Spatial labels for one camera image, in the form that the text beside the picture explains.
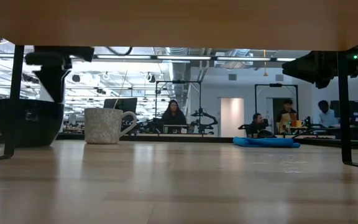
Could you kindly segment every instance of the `white mug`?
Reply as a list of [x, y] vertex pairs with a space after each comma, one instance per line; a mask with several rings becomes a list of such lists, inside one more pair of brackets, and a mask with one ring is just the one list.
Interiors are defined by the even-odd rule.
[[[121, 131], [122, 119], [131, 115], [134, 122]], [[136, 126], [136, 114], [109, 108], [85, 109], [85, 141], [88, 144], [115, 144], [119, 138]]]

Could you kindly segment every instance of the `ceiling light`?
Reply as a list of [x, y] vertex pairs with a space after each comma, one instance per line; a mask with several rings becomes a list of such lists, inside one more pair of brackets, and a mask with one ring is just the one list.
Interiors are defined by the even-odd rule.
[[160, 60], [211, 60], [211, 57], [164, 55], [164, 56], [157, 56], [157, 59], [160, 59]]
[[292, 62], [295, 59], [296, 58], [278, 58], [277, 61], [278, 62]]
[[100, 59], [151, 59], [145, 55], [97, 55]]
[[269, 62], [270, 58], [263, 58], [263, 57], [218, 57], [217, 60], [242, 61], [242, 62]]

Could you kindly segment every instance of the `computer monitor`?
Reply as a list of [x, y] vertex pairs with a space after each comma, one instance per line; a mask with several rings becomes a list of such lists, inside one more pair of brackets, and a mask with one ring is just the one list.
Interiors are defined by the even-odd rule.
[[[122, 98], [122, 99], [106, 99], [104, 101], [103, 108], [111, 108], [111, 109], [117, 109], [122, 110], [123, 112], [131, 111], [136, 113], [136, 104], [137, 104], [137, 98]], [[122, 119], [123, 121], [133, 121], [132, 116], [126, 116]]]

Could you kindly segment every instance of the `blue towel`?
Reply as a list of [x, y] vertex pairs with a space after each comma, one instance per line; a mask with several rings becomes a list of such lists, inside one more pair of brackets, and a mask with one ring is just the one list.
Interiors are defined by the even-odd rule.
[[293, 139], [283, 138], [240, 138], [234, 137], [233, 143], [243, 147], [300, 147], [299, 143], [294, 143]]

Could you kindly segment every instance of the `white shirt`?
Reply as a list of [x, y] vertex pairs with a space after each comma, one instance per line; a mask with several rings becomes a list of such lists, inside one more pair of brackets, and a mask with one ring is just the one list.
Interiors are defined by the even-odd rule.
[[339, 124], [339, 120], [335, 117], [334, 110], [328, 110], [327, 113], [321, 113], [320, 124], [327, 128], [331, 125]]

